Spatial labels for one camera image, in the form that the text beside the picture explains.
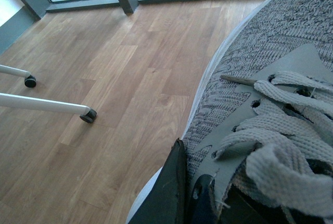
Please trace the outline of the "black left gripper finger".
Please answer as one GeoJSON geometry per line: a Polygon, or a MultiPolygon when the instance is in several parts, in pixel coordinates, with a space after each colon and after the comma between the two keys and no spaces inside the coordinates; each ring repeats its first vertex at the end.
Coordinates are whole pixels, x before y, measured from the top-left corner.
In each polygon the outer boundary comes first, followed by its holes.
{"type": "Polygon", "coordinates": [[[183,223],[185,219],[186,154],[177,139],[143,202],[128,223],[183,223]]]}

